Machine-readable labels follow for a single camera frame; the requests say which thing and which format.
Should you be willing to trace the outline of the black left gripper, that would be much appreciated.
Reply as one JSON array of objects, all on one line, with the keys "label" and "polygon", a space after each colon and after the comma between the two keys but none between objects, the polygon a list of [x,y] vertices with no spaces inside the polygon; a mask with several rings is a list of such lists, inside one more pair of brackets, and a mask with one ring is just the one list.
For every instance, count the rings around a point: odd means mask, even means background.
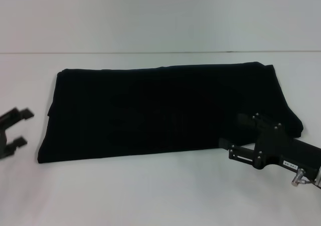
[{"label": "black left gripper", "polygon": [[0,159],[13,156],[18,148],[23,147],[28,143],[24,137],[19,137],[7,144],[5,130],[22,120],[28,120],[33,117],[34,114],[28,108],[18,110],[16,107],[1,116]]}]

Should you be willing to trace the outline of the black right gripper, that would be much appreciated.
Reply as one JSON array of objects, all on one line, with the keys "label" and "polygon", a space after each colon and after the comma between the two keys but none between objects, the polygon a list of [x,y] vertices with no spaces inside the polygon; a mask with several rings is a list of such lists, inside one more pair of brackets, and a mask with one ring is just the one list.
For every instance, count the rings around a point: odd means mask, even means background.
[{"label": "black right gripper", "polygon": [[229,159],[259,170],[268,165],[278,165],[295,172],[291,182],[293,186],[313,184],[320,187],[320,148],[290,137],[281,123],[263,114],[238,114],[237,126],[261,134],[254,150],[220,138],[219,148],[228,151]]}]

